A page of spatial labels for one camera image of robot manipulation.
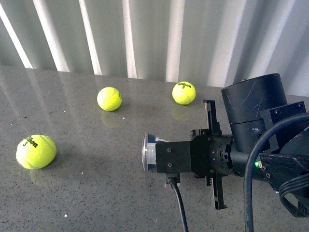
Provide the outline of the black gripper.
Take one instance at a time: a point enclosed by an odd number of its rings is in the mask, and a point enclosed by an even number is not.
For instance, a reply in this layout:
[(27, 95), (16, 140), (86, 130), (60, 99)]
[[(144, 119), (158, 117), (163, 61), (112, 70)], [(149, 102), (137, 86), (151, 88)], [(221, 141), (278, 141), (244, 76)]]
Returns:
[(223, 135), (217, 121), (214, 100), (203, 100), (206, 111), (207, 127), (191, 131), (192, 172), (196, 178), (205, 178), (211, 187), (212, 204), (216, 210), (225, 209), (222, 177), (228, 175), (224, 156), (228, 155), (226, 146), (232, 140)]

